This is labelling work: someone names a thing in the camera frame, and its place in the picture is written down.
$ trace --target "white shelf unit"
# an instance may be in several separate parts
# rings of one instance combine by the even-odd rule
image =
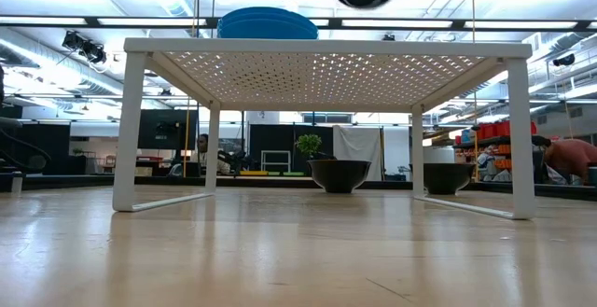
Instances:
[[[215,194],[220,110],[401,112],[412,114],[413,194],[483,214],[535,214],[523,44],[342,40],[128,38],[114,209],[138,211]],[[208,107],[210,141],[203,194],[134,204],[134,164],[144,70]],[[431,199],[423,190],[423,112],[507,70],[513,212]]]

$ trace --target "stacked blue bowls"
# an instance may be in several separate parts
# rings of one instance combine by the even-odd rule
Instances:
[[[275,7],[237,9],[217,23],[219,38],[314,40],[317,35],[317,26],[309,19]]]

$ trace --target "perforated tabletop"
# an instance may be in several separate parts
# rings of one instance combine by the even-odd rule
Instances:
[[[410,112],[528,58],[529,45],[341,40],[127,39],[200,103],[229,110]]]

